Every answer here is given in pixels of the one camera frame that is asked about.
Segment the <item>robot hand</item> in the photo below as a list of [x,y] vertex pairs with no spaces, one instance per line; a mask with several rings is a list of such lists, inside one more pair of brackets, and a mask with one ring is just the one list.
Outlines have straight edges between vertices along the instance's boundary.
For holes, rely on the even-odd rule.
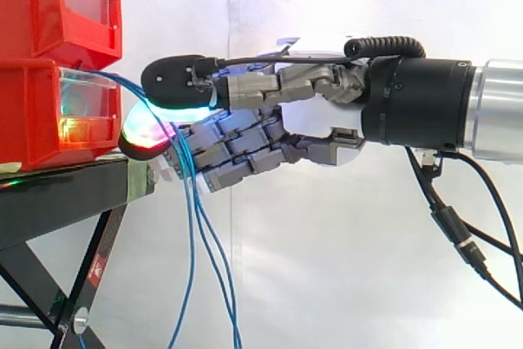
[[281,38],[252,58],[156,60],[141,75],[145,98],[128,113],[119,149],[211,192],[284,163],[349,163],[364,146],[366,68],[345,60],[342,41]]

